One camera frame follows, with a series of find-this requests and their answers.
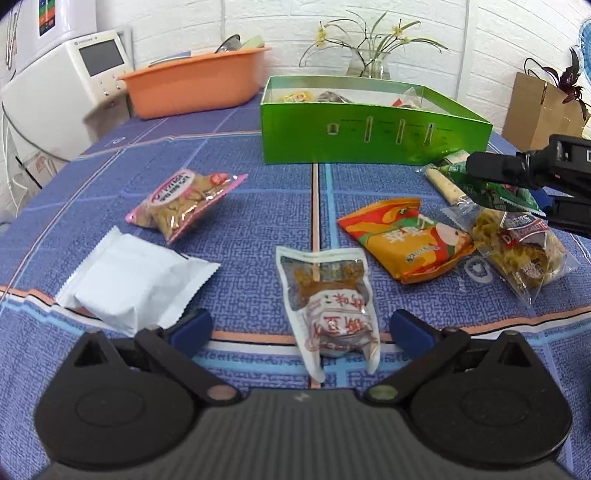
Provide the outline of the beige wafer stick packet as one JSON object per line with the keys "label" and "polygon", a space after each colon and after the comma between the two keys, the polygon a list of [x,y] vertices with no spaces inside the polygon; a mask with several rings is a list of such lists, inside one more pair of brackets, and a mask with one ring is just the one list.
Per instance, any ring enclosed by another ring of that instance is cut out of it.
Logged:
{"label": "beige wafer stick packet", "polygon": [[437,168],[427,167],[424,175],[450,205],[457,205],[468,199],[467,194]]}

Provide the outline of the brown paper bag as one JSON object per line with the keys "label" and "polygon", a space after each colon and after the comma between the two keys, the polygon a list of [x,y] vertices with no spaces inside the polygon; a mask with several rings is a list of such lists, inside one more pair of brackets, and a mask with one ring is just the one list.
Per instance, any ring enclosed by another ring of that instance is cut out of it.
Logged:
{"label": "brown paper bag", "polygon": [[584,123],[579,104],[564,99],[550,80],[517,72],[502,137],[521,151],[545,147],[553,134],[581,137],[590,118]]}

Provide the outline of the orange apple chips packet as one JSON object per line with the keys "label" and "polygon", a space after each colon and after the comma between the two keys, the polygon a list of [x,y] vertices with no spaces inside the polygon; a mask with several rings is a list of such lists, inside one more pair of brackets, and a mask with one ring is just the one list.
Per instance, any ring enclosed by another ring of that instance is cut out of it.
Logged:
{"label": "orange apple chips packet", "polygon": [[363,245],[403,284],[434,280],[476,250],[466,232],[420,211],[418,198],[393,198],[339,218],[339,227]]}

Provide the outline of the white tofu snack packet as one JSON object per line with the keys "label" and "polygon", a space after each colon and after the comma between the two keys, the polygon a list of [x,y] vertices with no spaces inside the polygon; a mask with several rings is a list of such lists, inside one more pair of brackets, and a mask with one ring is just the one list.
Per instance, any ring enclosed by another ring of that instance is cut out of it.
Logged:
{"label": "white tofu snack packet", "polygon": [[325,382],[322,357],[363,355],[367,372],[381,362],[380,326],[361,248],[304,252],[279,246],[283,305],[308,375]]}

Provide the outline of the purple leaf plant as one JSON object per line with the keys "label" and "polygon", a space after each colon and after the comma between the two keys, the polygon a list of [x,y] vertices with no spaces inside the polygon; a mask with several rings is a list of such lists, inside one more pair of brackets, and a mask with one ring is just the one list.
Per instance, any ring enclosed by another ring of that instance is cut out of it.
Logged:
{"label": "purple leaf plant", "polygon": [[526,75],[542,79],[545,75],[551,83],[565,94],[563,104],[577,102],[581,108],[583,122],[590,118],[590,105],[583,99],[584,87],[579,84],[581,76],[581,61],[574,47],[569,48],[570,65],[562,73],[550,66],[542,65],[532,57],[527,57],[523,63],[523,72]]}

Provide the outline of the green snack packet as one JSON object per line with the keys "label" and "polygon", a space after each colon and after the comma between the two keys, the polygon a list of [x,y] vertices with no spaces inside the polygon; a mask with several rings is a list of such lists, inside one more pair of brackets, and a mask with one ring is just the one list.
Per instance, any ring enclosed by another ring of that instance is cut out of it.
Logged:
{"label": "green snack packet", "polygon": [[428,164],[421,169],[432,166],[437,168],[453,183],[455,183],[468,196],[466,201],[474,202],[481,207],[504,212],[528,212],[545,217],[534,196],[529,190],[505,184],[487,182],[469,175],[466,169],[466,161],[469,153],[460,150],[447,155],[442,160]]}

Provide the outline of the white machine with screen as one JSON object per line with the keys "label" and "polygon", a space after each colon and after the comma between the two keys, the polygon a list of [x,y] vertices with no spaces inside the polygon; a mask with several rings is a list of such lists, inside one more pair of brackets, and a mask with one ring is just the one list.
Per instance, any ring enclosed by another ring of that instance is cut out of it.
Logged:
{"label": "white machine with screen", "polygon": [[1,112],[22,162],[73,160],[130,118],[121,77],[133,71],[117,30],[58,45],[1,90]]}

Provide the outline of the glass vase with orchid plant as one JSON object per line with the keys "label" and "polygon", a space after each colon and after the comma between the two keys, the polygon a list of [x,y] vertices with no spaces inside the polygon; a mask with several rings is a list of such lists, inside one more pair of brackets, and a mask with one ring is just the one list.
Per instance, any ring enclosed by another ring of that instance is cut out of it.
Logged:
{"label": "glass vase with orchid plant", "polygon": [[358,78],[390,79],[390,56],[409,45],[427,45],[439,53],[448,50],[442,42],[425,36],[413,36],[412,30],[421,26],[420,20],[402,18],[389,29],[384,29],[389,11],[384,11],[373,23],[355,11],[348,16],[318,22],[315,39],[305,48],[297,66],[308,65],[308,59],[321,51],[341,49],[349,52],[348,75]]}

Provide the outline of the yellow snack packet in box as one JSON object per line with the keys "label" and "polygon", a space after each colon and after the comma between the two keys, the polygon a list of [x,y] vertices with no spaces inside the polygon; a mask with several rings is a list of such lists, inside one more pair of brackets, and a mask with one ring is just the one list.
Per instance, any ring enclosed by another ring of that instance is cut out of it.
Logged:
{"label": "yellow snack packet in box", "polygon": [[280,97],[280,103],[307,103],[314,100],[310,91],[297,91]]}

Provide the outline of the white plain snack packet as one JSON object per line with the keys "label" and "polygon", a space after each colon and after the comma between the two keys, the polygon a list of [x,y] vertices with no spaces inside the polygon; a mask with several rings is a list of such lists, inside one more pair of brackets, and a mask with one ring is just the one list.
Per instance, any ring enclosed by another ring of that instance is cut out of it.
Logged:
{"label": "white plain snack packet", "polygon": [[56,295],[133,336],[150,325],[174,326],[220,265],[185,256],[112,227]]}

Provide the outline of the clear galette cookie packet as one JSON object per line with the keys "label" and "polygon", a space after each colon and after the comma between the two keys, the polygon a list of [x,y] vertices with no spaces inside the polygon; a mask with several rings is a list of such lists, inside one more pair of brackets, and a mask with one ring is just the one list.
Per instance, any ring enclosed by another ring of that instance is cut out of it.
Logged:
{"label": "clear galette cookie packet", "polygon": [[529,212],[493,210],[464,201],[444,213],[470,234],[481,255],[528,306],[543,287],[580,266],[547,223]]}

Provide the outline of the blue paper fan decoration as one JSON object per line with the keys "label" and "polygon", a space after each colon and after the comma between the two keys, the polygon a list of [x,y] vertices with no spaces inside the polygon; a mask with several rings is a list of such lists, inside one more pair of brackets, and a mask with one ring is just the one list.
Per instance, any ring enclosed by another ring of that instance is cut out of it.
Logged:
{"label": "blue paper fan decoration", "polygon": [[584,20],[579,29],[578,50],[583,65],[583,73],[591,84],[591,19]]}

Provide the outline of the white water purifier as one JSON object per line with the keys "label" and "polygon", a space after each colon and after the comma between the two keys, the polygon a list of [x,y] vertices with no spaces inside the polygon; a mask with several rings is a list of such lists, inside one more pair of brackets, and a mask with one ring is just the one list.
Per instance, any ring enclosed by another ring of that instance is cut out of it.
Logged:
{"label": "white water purifier", "polygon": [[64,41],[97,31],[94,0],[2,1],[1,86]]}

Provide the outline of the orange plastic basin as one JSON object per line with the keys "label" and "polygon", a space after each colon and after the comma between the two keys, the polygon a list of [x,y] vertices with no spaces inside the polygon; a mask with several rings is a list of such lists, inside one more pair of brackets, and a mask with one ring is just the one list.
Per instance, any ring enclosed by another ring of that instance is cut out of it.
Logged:
{"label": "orange plastic basin", "polygon": [[133,110],[143,120],[231,108],[263,86],[266,47],[207,53],[124,74]]}

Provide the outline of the pink peanut snack packet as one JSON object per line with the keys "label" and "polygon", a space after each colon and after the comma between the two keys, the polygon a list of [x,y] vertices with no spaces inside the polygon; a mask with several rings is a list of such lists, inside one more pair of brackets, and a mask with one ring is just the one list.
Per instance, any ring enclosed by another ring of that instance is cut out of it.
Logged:
{"label": "pink peanut snack packet", "polygon": [[125,221],[158,230],[165,242],[172,244],[193,227],[206,210],[247,178],[247,174],[204,175],[190,169],[178,170],[132,209]]}

